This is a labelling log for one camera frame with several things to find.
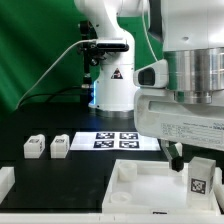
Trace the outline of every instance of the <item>white tray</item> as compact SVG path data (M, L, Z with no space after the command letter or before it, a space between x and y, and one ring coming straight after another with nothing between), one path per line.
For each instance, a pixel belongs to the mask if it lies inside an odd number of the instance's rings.
M119 167L128 163L137 165L137 176L123 181ZM169 169L167 162L117 160L102 204L103 213L220 215L213 191L210 209L187 205L187 176L188 164L177 173ZM216 175L214 186L220 178Z

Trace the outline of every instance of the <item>black sticker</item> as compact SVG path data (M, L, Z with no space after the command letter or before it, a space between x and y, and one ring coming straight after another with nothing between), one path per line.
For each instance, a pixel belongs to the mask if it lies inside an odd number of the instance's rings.
M94 147L95 149L106 149L106 148L113 148L114 147L114 141L95 141Z
M120 148L126 149L139 149L139 142L138 141L120 141L119 142Z
M120 139L138 139L138 133L120 133Z
M114 71L114 74L111 76L111 79L123 79L121 72L118 68Z
M167 212L152 212L154 215L167 215Z
M210 189L209 189L209 192L212 190L212 187L213 187L213 176L212 176L212 178L210 180Z
M56 139L55 142L56 142L56 143L64 143L65 140L64 140L64 139Z
M29 142L30 142L30 143L37 143L37 142L39 142L39 139L30 139Z
M114 139L115 134L112 132L106 132L106 133L97 133L96 139Z
M43 150L43 144L40 142L40 152Z
M198 194L205 194L206 182L203 180L191 179L191 191Z

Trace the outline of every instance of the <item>white box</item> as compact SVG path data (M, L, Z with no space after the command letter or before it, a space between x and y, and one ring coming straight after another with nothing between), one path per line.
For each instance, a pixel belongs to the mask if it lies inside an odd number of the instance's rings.
M0 170L0 204L15 183L14 167L2 167Z
M134 167L131 164L137 165L136 178L120 178L120 166L124 163L126 167L130 163L130 169ZM103 200L103 213L220 215L214 194L210 209L188 206L187 175L188 164L178 173L169 169L168 162L117 160Z
M68 153L69 147L68 135L56 136L51 143L51 158L64 159Z
M24 144L24 157L26 159L38 159L45 149L44 135L31 136Z

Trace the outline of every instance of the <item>white label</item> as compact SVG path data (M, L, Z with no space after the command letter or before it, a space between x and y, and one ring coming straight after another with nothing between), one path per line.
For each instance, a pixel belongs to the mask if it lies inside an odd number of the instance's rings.
M223 143L223 131L220 125L215 123L211 126L193 123L184 123L183 125L162 123L161 129L164 136L188 139L209 144L221 145Z

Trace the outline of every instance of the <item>black cable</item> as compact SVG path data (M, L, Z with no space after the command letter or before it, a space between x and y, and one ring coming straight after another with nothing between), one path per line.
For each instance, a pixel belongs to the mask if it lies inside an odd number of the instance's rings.
M72 90L72 89L79 89L81 90L82 88L80 86L71 86L71 87L66 87L66 88L63 88L55 93L53 93L46 101L45 103L49 103L55 96L57 96L57 94L59 93L63 93L63 92L66 92L66 91L69 91L69 90Z
M75 96L75 95L80 95L80 94L71 94L71 93L40 93L40 94L34 94L34 95L30 95L26 98L24 98L18 105L18 109L22 106L23 102L31 99L33 97L38 97L38 96Z

